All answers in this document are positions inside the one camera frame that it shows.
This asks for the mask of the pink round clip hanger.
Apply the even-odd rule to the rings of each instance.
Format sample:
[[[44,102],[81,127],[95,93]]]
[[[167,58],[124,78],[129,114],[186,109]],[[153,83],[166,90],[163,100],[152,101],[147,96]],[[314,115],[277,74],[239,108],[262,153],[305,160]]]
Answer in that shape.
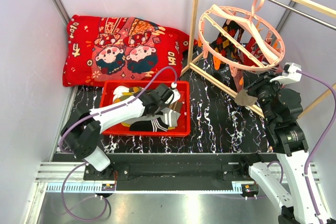
[[[254,0],[250,10],[212,5],[199,19],[198,44],[204,57],[212,54],[215,70],[224,64],[230,69],[236,89],[249,82],[248,73],[279,73],[285,44],[277,30],[257,12],[265,0]]]

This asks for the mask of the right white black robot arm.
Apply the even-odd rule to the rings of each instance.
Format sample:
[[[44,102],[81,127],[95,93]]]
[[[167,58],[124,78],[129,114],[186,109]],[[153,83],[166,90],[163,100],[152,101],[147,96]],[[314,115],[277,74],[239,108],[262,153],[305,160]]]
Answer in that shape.
[[[303,111],[300,94],[284,88],[288,76],[271,72],[261,74],[247,88],[257,98],[264,114],[266,136],[277,156],[289,189],[269,170],[259,154],[241,159],[239,176],[253,179],[278,210],[279,223],[335,223],[325,209],[310,165],[309,146],[297,123]]]

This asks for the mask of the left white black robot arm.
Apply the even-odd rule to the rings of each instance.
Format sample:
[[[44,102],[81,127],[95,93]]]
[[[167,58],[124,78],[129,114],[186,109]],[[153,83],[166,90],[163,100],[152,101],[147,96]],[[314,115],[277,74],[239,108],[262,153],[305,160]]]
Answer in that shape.
[[[75,158],[93,166],[95,174],[107,180],[113,175],[113,167],[110,158],[98,146],[100,134],[124,121],[154,116],[180,98],[176,83],[170,87],[162,83],[149,92],[143,88],[121,102],[78,112],[64,126],[59,148],[62,149],[66,143]]]

